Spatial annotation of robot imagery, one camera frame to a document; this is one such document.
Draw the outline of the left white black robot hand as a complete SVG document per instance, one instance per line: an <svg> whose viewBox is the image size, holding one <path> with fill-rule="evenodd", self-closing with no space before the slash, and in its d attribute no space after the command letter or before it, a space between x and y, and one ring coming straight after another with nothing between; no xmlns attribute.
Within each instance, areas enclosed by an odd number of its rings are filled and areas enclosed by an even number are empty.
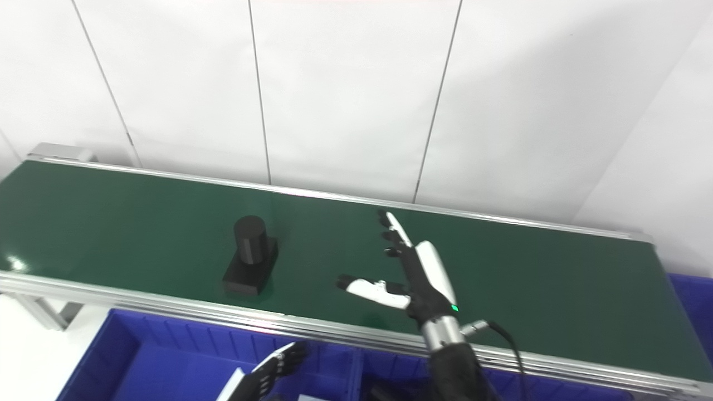
<svg viewBox="0 0 713 401"><path fill-rule="evenodd" d="M272 351L249 373L236 368L216 399L263 400L278 380L296 373L309 353L306 341L296 341Z"/></svg>

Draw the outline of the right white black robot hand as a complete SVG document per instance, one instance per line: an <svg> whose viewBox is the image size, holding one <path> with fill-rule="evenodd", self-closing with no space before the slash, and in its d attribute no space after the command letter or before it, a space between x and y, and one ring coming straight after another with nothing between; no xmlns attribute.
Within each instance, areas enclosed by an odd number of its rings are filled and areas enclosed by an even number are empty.
<svg viewBox="0 0 713 401"><path fill-rule="evenodd" d="M435 246L430 241L413 244L393 213L381 210L378 214L385 228L382 238L390 243L384 254L400 262L407 284L342 274L336 286L362 299L404 310L417 327L445 316L457 317L455 292Z"/></svg>

